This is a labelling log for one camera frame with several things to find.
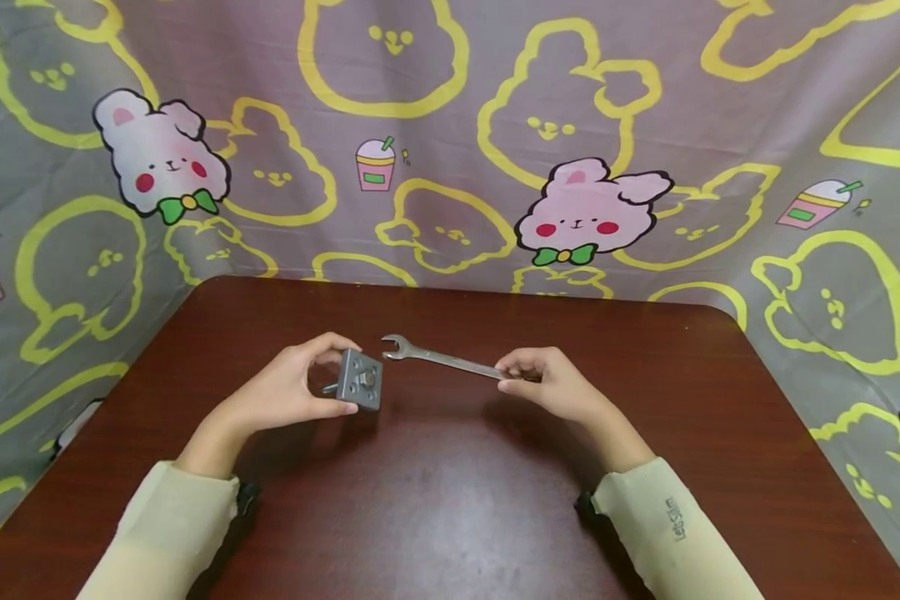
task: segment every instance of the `square metal plate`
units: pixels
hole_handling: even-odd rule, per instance
[[[337,400],[354,403],[367,410],[380,410],[383,375],[384,366],[380,361],[353,349],[343,350]]]

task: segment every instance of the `forearm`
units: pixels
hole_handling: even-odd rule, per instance
[[[638,430],[610,402],[601,404],[582,425],[593,438],[608,473],[626,473],[657,458]]]
[[[173,466],[200,478],[229,479],[250,432],[237,426],[224,403],[203,419]]]
[[[668,463],[610,473],[593,495],[657,600],[760,600],[763,596]]]
[[[159,462],[130,499],[78,600],[185,598],[227,535],[238,484]]]

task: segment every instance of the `wrist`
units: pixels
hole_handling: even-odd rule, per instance
[[[603,467],[610,473],[626,473],[657,458],[638,430],[610,402],[584,426],[596,443]]]
[[[230,478],[237,455],[253,431],[235,421],[227,410],[218,410],[221,408],[223,405],[197,426],[174,467],[202,478]]]

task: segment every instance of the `open-end wrench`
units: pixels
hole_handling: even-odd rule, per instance
[[[384,357],[391,360],[403,360],[404,358],[421,358],[423,360],[429,360],[432,363],[437,363],[438,365],[461,368],[461,370],[463,371],[469,371],[470,373],[483,375],[486,378],[510,378],[505,372],[497,371],[494,367],[481,365],[479,364],[479,362],[464,360],[462,358],[456,358],[456,356],[448,356],[447,354],[441,354],[439,352],[433,352],[433,350],[425,350],[422,347],[413,346],[413,344],[410,343],[402,335],[397,335],[395,333],[393,335],[385,335],[384,337],[382,337],[382,340],[384,340],[385,342],[396,343],[396,350],[393,350],[393,352],[384,353]]]

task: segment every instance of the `wrench handle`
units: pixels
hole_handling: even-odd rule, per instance
[[[497,371],[494,367],[481,365],[480,362],[456,358],[456,356],[441,354],[440,352],[433,352],[433,350],[424,350],[418,348],[417,353],[412,354],[410,358],[421,358],[432,363],[437,363],[437,365],[443,365],[444,367],[460,368],[461,371],[468,371],[470,373],[476,373],[477,375],[483,375],[485,378],[509,379],[509,377],[507,377],[504,372]]]

